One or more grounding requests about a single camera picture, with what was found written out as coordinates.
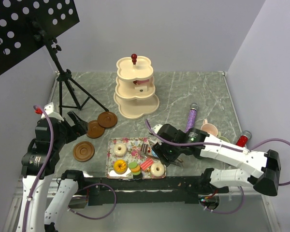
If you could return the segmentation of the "chocolate cake slice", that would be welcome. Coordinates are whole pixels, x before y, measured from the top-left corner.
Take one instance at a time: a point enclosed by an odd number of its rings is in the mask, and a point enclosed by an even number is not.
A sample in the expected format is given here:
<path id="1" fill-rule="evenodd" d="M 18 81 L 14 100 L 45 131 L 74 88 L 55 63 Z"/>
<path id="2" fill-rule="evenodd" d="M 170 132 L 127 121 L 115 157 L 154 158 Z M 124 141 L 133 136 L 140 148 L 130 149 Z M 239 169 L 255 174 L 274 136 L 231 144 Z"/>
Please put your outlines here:
<path id="1" fill-rule="evenodd" d="M 141 145 L 141 152 L 144 154 L 150 154 L 151 153 L 151 147 L 149 144 L 143 143 Z"/>

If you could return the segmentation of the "white cake slice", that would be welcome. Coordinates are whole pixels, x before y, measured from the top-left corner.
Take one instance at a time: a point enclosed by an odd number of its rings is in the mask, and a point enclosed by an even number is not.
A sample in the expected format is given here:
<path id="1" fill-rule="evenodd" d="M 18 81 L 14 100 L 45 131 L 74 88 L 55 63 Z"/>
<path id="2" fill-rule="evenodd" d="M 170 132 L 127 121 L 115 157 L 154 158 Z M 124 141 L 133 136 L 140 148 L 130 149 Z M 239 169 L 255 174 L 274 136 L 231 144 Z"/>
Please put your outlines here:
<path id="1" fill-rule="evenodd" d="M 147 85 L 145 85 L 145 86 L 135 86 L 135 92 L 137 93 L 137 94 L 140 94 L 140 93 L 146 93 L 147 91 L 148 91 L 148 87 L 147 87 Z"/>

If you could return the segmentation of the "pink cake slice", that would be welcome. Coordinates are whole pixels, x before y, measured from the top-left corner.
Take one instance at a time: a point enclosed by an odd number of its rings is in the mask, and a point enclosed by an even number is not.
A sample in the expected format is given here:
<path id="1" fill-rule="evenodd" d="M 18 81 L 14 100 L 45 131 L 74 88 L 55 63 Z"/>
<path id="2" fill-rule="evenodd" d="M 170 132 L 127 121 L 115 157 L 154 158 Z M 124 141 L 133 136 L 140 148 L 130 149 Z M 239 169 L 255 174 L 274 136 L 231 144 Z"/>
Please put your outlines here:
<path id="1" fill-rule="evenodd" d="M 139 80 L 139 81 L 137 81 L 137 84 L 138 84 L 138 85 L 147 84 L 149 81 L 150 81 L 149 79 L 147 79 L 147 80 L 142 80 L 142 81 Z"/>

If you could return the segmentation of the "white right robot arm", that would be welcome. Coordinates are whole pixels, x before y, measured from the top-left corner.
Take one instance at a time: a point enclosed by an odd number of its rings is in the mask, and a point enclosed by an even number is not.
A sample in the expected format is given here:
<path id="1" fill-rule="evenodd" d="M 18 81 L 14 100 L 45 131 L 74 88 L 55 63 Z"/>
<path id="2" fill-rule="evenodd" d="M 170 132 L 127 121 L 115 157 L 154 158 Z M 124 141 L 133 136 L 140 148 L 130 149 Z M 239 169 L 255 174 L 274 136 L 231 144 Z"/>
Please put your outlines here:
<path id="1" fill-rule="evenodd" d="M 187 132 L 170 124 L 157 124 L 151 133 L 158 138 L 153 150 L 160 161 L 168 166 L 184 154 L 197 159 L 209 158 L 233 166 L 230 170 L 207 168 L 201 186 L 205 192 L 223 187 L 253 187 L 267 196 L 277 196 L 281 164 L 279 154 L 250 151 L 227 143 L 203 130 L 191 128 Z"/>

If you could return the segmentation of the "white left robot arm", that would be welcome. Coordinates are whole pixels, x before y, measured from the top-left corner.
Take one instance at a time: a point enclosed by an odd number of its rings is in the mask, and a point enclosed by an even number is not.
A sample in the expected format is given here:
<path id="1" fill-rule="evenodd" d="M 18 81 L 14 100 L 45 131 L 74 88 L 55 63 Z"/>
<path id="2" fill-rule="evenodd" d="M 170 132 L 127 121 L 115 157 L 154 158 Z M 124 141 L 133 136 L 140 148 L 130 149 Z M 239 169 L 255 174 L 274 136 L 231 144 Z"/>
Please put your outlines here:
<path id="1" fill-rule="evenodd" d="M 43 112 L 35 127 L 35 138 L 22 158 L 23 198 L 18 232 L 57 232 L 59 222 L 74 194 L 86 188 L 82 171 L 67 170 L 50 204 L 47 195 L 59 152 L 67 143 L 87 133 L 87 122 L 73 111 L 68 113 L 71 126 L 58 113 Z"/>

